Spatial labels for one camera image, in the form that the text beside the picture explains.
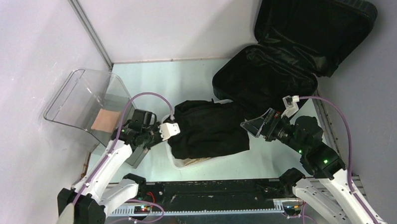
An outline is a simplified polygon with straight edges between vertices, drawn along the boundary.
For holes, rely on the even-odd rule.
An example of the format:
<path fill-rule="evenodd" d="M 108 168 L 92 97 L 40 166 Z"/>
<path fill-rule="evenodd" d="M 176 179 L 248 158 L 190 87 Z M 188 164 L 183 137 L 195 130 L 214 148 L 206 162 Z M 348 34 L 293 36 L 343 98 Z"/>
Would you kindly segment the beige cloth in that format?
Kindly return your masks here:
<path fill-rule="evenodd" d="M 196 163 L 206 162 L 208 160 L 212 160 L 214 157 L 206 157 L 206 158 L 192 158 L 192 159 L 184 159 L 182 160 L 183 166 L 189 166 Z"/>

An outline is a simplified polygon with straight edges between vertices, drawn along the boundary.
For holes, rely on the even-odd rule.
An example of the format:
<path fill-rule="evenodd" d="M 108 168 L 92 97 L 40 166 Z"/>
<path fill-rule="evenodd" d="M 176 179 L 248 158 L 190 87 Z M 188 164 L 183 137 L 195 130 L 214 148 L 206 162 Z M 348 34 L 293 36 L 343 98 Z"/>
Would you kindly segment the black ribbed hard-shell suitcase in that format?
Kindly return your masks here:
<path fill-rule="evenodd" d="M 239 51 L 213 77 L 214 95 L 237 103 L 246 119 L 286 96 L 310 96 L 372 31 L 378 10 L 366 0 L 262 0 L 255 44 Z"/>

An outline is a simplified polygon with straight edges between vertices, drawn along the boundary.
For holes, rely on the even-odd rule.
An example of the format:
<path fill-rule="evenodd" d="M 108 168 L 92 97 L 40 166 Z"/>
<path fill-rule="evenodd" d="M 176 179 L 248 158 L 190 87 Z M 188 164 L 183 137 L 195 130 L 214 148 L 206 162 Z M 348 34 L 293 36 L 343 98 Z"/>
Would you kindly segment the clear acrylic bin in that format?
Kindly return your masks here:
<path fill-rule="evenodd" d="M 91 129 L 100 109 L 121 112 L 132 118 L 136 108 L 126 104 L 131 96 L 122 79 L 114 73 L 77 69 L 70 73 L 44 111 L 44 119 L 65 125 L 77 134 L 78 142 L 100 157 L 112 133 Z"/>

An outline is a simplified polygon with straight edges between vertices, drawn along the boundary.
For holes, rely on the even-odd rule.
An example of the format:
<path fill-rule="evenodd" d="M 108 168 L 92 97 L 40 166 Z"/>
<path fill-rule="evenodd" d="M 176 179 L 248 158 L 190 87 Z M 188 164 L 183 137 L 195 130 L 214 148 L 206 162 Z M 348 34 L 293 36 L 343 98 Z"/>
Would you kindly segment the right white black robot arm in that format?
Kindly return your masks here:
<path fill-rule="evenodd" d="M 299 153 L 304 170 L 331 194 L 318 191 L 302 172 L 292 168 L 279 177 L 283 196 L 302 199 L 330 224 L 386 224 L 348 178 L 341 157 L 322 141 L 323 130 L 315 117 L 300 116 L 291 124 L 288 117 L 268 109 L 240 126 L 254 137 L 280 141 Z"/>

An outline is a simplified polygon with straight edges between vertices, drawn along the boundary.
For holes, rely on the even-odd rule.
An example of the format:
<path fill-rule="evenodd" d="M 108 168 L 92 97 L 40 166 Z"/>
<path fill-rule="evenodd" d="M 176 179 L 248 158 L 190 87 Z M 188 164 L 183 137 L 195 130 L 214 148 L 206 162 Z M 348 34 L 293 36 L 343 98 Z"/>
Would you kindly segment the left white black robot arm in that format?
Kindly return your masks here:
<path fill-rule="evenodd" d="M 156 114 L 136 109 L 129 120 L 112 134 L 94 167 L 57 195 L 59 219 L 56 224 L 105 224 L 106 218 L 129 199 L 142 202 L 147 197 L 143 177 L 128 174 L 108 189 L 113 176 L 131 156 L 138 161 L 149 149 L 162 142 Z"/>

